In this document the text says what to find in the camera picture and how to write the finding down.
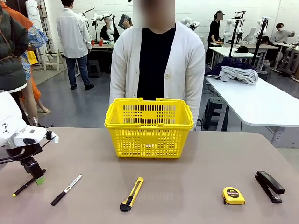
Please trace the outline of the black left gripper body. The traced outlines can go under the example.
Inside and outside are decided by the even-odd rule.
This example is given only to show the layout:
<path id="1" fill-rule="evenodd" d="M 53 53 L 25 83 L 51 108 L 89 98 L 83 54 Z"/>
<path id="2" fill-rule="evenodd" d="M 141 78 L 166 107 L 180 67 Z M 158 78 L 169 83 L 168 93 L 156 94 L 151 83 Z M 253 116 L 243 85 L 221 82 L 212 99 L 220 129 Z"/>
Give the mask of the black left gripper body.
<path id="1" fill-rule="evenodd" d="M 42 147 L 40 144 L 25 145 L 15 149 L 7 149 L 8 159 L 6 163 L 11 163 L 14 161 L 19 161 L 21 165 L 24 166 L 29 160 L 34 160 L 34 156 L 42 152 Z"/>

